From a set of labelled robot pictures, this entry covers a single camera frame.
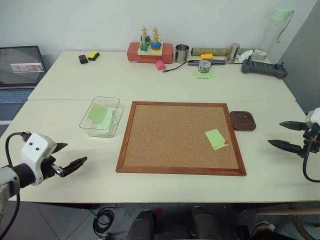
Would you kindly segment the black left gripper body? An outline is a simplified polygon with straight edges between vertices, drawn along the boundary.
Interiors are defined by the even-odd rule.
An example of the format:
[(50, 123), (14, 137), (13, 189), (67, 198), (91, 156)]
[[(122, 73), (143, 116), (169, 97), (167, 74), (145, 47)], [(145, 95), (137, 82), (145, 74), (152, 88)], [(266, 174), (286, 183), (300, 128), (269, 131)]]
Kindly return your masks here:
[(57, 166), (55, 161), (56, 159), (53, 156), (50, 156), (41, 162), (40, 169), (44, 180), (51, 178), (54, 175), (60, 176), (63, 173), (63, 168)]

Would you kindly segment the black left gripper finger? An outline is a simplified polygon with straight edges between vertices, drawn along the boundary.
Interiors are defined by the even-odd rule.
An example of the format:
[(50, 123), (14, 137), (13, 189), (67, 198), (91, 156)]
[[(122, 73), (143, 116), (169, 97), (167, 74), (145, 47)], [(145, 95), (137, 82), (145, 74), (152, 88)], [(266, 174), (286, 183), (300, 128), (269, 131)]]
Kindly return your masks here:
[(56, 148), (54, 149), (54, 151), (52, 152), (53, 154), (54, 153), (57, 153), (59, 152), (60, 150), (62, 150), (63, 148), (65, 148), (68, 144), (67, 143), (64, 143), (64, 142), (57, 142), (56, 143)]
[(70, 175), (71, 173), (75, 172), (85, 163), (85, 161), (87, 159), (88, 159), (88, 157), (85, 156), (85, 157), (82, 157), (82, 158), (79, 158), (79, 159), (72, 161), (68, 166), (62, 168), (62, 172), (59, 176), (64, 178), (64, 177)]

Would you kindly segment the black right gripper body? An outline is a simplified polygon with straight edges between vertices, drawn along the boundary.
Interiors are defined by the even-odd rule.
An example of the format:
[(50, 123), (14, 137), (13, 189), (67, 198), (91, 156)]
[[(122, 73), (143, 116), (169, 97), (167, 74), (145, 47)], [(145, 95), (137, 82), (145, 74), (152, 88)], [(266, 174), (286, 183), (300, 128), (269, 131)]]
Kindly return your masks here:
[(304, 145), (301, 157), (304, 158), (309, 153), (317, 154), (320, 151), (320, 126), (317, 123), (302, 124), (304, 130)]

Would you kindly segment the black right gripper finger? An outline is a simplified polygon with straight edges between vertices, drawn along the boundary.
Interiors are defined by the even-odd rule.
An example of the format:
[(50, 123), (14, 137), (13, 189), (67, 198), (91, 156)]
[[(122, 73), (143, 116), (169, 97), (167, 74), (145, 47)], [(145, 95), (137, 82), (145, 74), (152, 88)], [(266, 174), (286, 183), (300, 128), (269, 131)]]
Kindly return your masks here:
[(279, 123), (279, 125), (287, 128), (287, 129), (295, 130), (295, 131), (306, 131), (307, 130), (307, 124), (305, 122), (284, 121), (284, 122)]
[(288, 141), (284, 140), (268, 140), (268, 143), (270, 143), (272, 146), (281, 149), (286, 152), (294, 153), (300, 156), (301, 158), (304, 157), (304, 150), (299, 145), (292, 144)]

